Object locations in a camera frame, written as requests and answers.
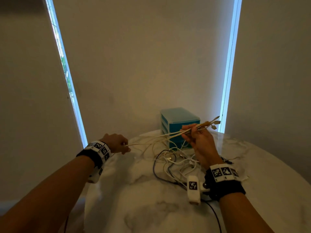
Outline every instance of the bundle of cables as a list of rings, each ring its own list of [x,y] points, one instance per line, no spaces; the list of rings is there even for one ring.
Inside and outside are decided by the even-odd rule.
[[[220,124],[220,121],[217,121],[218,118],[219,118],[219,116],[214,118],[211,122],[206,121],[205,123],[196,125],[198,131],[206,129],[206,127],[208,127],[208,126],[212,126],[212,129],[216,129],[215,125]],[[187,190],[187,177],[186,177],[186,175],[193,172],[196,168],[201,168],[201,166],[200,166],[199,161],[195,159],[194,153],[189,155],[189,154],[186,154],[182,150],[186,141],[184,141],[181,148],[178,148],[174,142],[170,141],[170,139],[177,137],[177,136],[180,136],[181,134],[187,134],[189,132],[191,132],[191,129],[187,129],[187,130],[183,130],[183,131],[179,131],[179,132],[175,132],[175,133],[164,134],[164,135],[160,135],[160,136],[156,136],[156,137],[149,137],[151,139],[146,143],[133,143],[133,144],[128,144],[128,146],[148,145],[147,148],[142,152],[142,154],[144,154],[145,151],[152,145],[152,152],[153,152],[154,157],[155,157],[154,163],[153,163],[153,174],[154,174],[154,176],[159,180],[162,180],[162,181],[174,184],[174,185],[179,185],[184,190]],[[166,145],[164,143],[165,141],[173,143],[175,145],[175,147],[170,148],[170,149],[169,148],[164,149],[158,155],[155,155],[154,145],[157,143],[163,143],[164,145]],[[156,174],[155,166],[156,166],[157,161],[164,161],[163,172],[169,177],[168,180],[161,178]],[[215,210],[208,203],[209,201],[201,199],[201,202],[206,203],[212,209],[213,213],[216,216],[218,226],[219,226],[219,231],[221,233],[221,226],[220,226],[219,219],[218,219],[218,216],[217,216]]]

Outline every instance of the hand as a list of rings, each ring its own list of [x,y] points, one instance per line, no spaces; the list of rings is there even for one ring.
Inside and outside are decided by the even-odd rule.
[[[212,134],[206,129],[198,131],[196,125],[182,126],[181,131],[191,128],[191,134],[182,134],[181,136],[192,146],[202,167],[209,169],[214,164],[224,163],[218,155]]]
[[[128,140],[124,136],[117,135],[116,133],[112,135],[106,133],[99,141],[105,142],[112,153],[122,152],[122,154],[125,154],[131,151],[131,149],[126,146],[128,145]]]

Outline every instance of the table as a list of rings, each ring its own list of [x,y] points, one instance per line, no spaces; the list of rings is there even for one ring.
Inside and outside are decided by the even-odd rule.
[[[157,130],[142,136],[159,134]],[[219,154],[235,162],[247,198],[274,232],[311,232],[311,186],[306,180],[253,144],[214,131],[212,135]],[[129,143],[139,140],[136,137]],[[189,204],[185,190],[154,177],[154,155],[150,148],[142,155],[145,147],[107,161],[99,182],[89,187],[86,196],[85,232],[219,232],[215,215],[205,203]],[[157,144],[154,151],[164,148]],[[160,164],[155,172],[167,178]],[[204,180],[199,169],[195,174]],[[211,205],[226,232],[219,204]]]

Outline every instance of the round table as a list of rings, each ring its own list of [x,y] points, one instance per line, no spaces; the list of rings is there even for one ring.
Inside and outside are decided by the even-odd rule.
[[[311,186],[297,172],[270,153],[248,142],[211,132],[221,156],[232,160],[246,196],[277,232],[311,232]],[[142,136],[157,136],[160,130]],[[205,204],[191,205],[187,192],[177,185],[157,180],[152,172],[154,153],[165,146],[158,143],[142,155],[146,145],[131,147],[126,155],[116,154],[105,164],[97,184],[90,185],[85,205],[86,233],[219,232],[212,210]],[[155,172],[162,178],[163,165]],[[200,180],[200,169],[192,172]],[[226,232],[218,202],[211,202],[222,232]]]

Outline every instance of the black wristband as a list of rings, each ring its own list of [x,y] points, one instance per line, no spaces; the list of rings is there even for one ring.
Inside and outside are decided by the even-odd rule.
[[[76,157],[80,155],[89,157],[94,162],[94,167],[100,168],[103,165],[103,160],[101,159],[99,154],[97,152],[94,152],[93,150],[82,150],[80,153],[77,154]]]
[[[208,169],[205,175],[205,183],[210,188],[209,196],[211,199],[219,201],[225,195],[237,192],[246,194],[241,183],[236,180],[236,176],[239,176],[234,169],[229,168],[228,165],[225,167],[224,164],[222,164],[222,168],[213,166],[215,167]]]

